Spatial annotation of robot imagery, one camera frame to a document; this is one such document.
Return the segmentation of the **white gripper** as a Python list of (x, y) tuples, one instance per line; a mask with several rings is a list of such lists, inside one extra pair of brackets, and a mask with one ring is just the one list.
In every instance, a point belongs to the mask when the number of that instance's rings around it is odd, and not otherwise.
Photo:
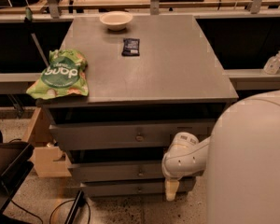
[(161, 169), (165, 180), (165, 196), (167, 201), (173, 201), (179, 188), (178, 180), (169, 180), (171, 178), (170, 170), (168, 168), (168, 157), (165, 154), (161, 161)]

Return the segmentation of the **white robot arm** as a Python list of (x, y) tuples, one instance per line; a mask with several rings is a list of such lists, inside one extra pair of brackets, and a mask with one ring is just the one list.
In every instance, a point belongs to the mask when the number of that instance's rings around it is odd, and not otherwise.
[(230, 106), (202, 142), (177, 133), (161, 167), (169, 201), (182, 177), (207, 172), (207, 224), (280, 224), (280, 91)]

